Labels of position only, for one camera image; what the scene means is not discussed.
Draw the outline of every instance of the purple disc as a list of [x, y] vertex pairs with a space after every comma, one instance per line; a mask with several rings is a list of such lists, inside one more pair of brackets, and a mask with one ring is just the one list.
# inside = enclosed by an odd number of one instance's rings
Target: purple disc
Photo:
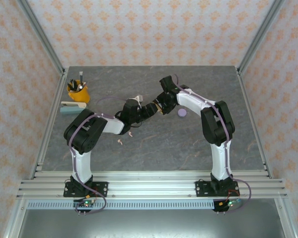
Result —
[[179, 115], [179, 117], [183, 118], [187, 115], [187, 111], [185, 109], [181, 108], [178, 110], [178, 115]]

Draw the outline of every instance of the black mounting plate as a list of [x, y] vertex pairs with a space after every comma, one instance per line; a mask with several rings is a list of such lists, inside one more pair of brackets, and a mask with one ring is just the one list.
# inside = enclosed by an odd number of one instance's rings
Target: black mounting plate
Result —
[[[104, 197], [107, 197], [108, 182], [93, 181], [91, 186], [89, 186], [89, 187], [96, 190], [97, 192], [102, 194]], [[63, 197], [85, 197], [85, 196], [86, 196], [86, 193], [84, 191], [82, 192], [77, 189], [74, 189], [71, 181], [65, 182]], [[96, 197], [96, 195], [92, 192], [89, 193], [89, 196]]]
[[238, 183], [236, 181], [232, 181], [228, 186], [219, 188], [217, 191], [211, 187], [211, 181], [199, 180], [195, 182], [195, 192], [197, 197], [227, 197], [228, 195], [230, 197], [239, 197], [239, 189], [236, 188], [238, 188]]

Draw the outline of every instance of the yellow cup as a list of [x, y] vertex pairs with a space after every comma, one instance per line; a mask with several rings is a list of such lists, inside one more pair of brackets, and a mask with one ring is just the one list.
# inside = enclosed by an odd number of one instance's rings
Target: yellow cup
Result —
[[90, 100], [86, 85], [79, 92], [70, 92], [70, 88], [68, 87], [68, 93], [70, 98], [72, 98], [75, 102], [88, 103]]

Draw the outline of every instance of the vent grille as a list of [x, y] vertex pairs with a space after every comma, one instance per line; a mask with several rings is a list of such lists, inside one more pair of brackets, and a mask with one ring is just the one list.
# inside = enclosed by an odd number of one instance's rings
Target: vent grille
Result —
[[[71, 210], [76, 203], [67, 200], [29, 200], [27, 209], [30, 210]], [[103, 201], [81, 207], [80, 209], [101, 208]], [[176, 210], [176, 209], [214, 209], [211, 199], [203, 200], [110, 200], [107, 210]]]

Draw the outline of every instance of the wallpaper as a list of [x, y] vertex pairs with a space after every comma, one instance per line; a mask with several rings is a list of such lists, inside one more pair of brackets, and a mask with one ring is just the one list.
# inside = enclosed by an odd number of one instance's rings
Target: wallpaper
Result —
[[298, 223], [298, 0], [286, 0], [243, 75], [268, 160]]
[[15, 0], [0, 1], [0, 238], [42, 139], [58, 73]]
[[64, 67], [239, 65], [273, 0], [29, 0]]

